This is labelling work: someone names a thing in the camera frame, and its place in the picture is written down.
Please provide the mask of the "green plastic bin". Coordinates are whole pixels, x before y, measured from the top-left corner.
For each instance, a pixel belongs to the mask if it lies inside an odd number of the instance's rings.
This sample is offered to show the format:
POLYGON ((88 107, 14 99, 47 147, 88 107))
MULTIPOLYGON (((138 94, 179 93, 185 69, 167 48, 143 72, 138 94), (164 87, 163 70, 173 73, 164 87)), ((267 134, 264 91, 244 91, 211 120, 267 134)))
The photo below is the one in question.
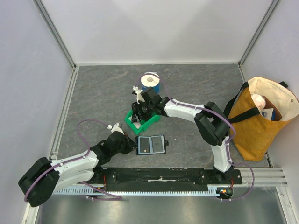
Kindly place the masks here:
POLYGON ((131 119, 132 119, 132 114, 133 111, 130 110, 124 121, 128 124, 128 126, 132 129, 132 131, 136 134, 139 135, 140 133, 146 131, 151 125, 153 125, 154 123, 158 122, 160 120, 160 115, 153 115, 148 121, 141 121, 139 123, 132 123, 131 119))

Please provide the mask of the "black leather card holder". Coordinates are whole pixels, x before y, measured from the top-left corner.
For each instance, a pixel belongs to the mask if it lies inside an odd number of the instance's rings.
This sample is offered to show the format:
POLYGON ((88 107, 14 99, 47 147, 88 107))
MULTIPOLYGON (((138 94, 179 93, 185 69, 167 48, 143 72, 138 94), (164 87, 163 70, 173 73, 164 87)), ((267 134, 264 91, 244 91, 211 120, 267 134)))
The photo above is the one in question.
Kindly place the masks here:
MULTIPOLYGON (((166 154, 166 147, 169 145, 169 142, 168 142, 168 140, 165 138, 165 136, 164 135, 161 135, 161 136, 163 136, 163 139, 164 139, 164 153, 162 153, 162 154, 166 154)), ((135 138, 135 140, 136 140, 136 143, 138 144, 138 138, 139 136, 137 136, 136 138, 135 138)), ((136 153, 137 155, 154 155, 154 153, 153 153, 153 149, 152 149, 152 141, 151 141, 151 138, 153 137, 153 136, 144 136, 144 137, 149 137, 149 140, 150 140, 150 154, 138 154, 138 153, 136 153)))

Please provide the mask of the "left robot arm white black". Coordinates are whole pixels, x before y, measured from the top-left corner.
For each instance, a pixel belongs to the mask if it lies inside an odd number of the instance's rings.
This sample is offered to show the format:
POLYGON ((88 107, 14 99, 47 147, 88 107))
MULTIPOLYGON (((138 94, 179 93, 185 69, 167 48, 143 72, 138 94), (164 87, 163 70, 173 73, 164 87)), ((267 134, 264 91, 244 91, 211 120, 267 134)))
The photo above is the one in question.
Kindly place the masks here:
POLYGON ((115 131, 106 140, 89 147, 85 152, 60 160, 38 159, 18 181, 24 201, 31 207, 46 202, 53 193, 70 185, 91 181, 99 183, 101 166, 117 154, 128 154, 138 144, 127 134, 115 131))

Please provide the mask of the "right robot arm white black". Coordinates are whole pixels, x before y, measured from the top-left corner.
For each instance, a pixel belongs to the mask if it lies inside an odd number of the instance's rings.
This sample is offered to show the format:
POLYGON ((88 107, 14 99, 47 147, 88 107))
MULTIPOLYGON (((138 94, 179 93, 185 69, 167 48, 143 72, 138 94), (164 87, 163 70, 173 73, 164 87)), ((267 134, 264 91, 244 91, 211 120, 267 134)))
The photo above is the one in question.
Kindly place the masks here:
POLYGON ((134 86, 132 94, 136 95, 136 102, 131 105, 133 123, 148 121, 154 115, 161 115, 196 124, 202 139, 211 146, 215 180, 223 184, 231 178, 234 168, 227 153, 230 122, 215 103, 193 105, 169 97, 161 98, 152 87, 141 90, 134 86))

